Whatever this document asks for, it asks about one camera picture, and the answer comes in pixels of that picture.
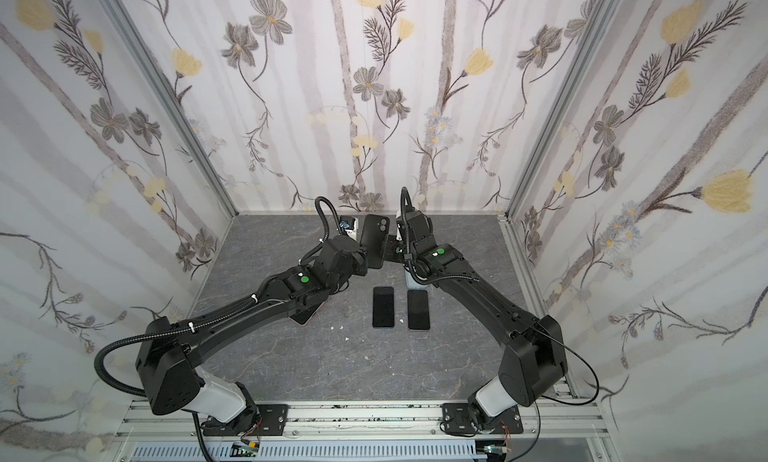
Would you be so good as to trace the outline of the black phone case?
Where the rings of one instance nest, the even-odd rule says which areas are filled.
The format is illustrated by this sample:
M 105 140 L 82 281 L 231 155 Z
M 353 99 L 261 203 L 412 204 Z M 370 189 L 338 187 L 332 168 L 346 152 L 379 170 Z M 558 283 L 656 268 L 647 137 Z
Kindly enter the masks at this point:
M 383 215 L 367 214 L 359 230 L 360 245 L 366 250 L 370 269 L 381 269 L 384 264 L 384 245 L 389 234 L 390 219 Z

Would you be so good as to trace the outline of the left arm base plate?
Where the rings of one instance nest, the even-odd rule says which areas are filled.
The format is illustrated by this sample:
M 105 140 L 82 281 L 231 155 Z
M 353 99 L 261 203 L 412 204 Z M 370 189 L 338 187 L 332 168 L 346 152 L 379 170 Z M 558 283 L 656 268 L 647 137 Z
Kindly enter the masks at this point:
M 255 434 L 258 436 L 280 437 L 283 435 L 287 417 L 288 404 L 260 404 L 258 405 L 257 427 Z

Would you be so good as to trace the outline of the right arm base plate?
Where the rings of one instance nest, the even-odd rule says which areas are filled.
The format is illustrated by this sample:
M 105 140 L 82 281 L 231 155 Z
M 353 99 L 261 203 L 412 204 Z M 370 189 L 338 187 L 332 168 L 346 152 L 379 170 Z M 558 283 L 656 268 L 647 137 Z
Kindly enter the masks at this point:
M 469 402 L 448 402 L 441 406 L 441 431 L 452 436 L 479 436 L 522 434 L 522 418 L 517 406 L 500 415 L 487 416 L 477 404 Z

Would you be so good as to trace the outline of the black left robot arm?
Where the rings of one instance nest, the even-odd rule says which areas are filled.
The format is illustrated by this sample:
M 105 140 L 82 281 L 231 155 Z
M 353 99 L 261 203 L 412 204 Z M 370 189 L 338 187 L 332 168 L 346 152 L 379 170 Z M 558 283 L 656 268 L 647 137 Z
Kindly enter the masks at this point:
M 238 430 L 255 424 L 259 409 L 244 385 L 201 365 L 261 326 L 322 305 L 352 276 L 380 267 L 382 254 L 379 244 L 338 235 L 322 244 L 314 260 L 269 277 L 248 297 L 198 317 L 150 322 L 136 369 L 152 413 L 195 412 Z

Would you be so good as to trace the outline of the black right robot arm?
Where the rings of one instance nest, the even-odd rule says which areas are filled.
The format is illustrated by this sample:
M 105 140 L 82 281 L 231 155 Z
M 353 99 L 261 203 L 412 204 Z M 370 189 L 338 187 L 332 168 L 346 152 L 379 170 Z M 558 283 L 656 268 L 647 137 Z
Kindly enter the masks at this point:
M 469 417 L 484 430 L 515 406 L 529 407 L 568 371 L 562 329 L 550 316 L 536 317 L 482 278 L 465 255 L 436 242 L 431 218 L 406 202 L 397 228 L 401 241 L 384 250 L 414 281 L 451 295 L 503 348 L 497 375 L 468 397 Z

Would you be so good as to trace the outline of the light blue phone case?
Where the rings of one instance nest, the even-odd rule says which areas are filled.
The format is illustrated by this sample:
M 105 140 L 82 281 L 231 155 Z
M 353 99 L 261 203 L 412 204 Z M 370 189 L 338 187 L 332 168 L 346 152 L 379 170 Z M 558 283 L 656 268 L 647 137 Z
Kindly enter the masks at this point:
M 405 282 L 409 290 L 426 290 L 427 285 L 419 283 L 409 271 L 405 271 Z

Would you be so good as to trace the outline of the black phone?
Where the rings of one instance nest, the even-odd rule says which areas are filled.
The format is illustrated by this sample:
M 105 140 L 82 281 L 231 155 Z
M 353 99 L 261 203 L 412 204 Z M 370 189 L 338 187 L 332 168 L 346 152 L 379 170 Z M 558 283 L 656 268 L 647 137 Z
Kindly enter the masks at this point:
M 372 326 L 393 328 L 395 326 L 395 298 L 391 286 L 377 286 L 373 289 Z

